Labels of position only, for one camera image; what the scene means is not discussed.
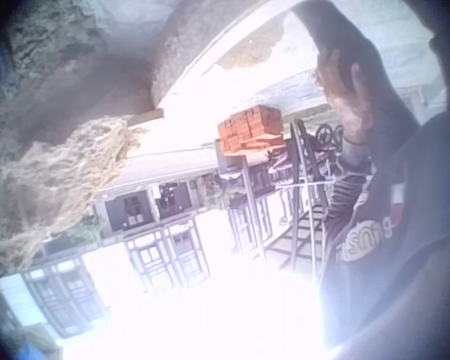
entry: brick pile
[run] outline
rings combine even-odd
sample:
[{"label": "brick pile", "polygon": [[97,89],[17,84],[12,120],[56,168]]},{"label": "brick pile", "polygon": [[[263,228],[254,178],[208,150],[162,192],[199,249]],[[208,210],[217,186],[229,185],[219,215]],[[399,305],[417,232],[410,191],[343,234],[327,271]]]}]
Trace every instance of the brick pile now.
[{"label": "brick pile", "polygon": [[218,125],[225,156],[248,155],[283,148],[284,123],[280,110],[255,106],[232,115]]}]

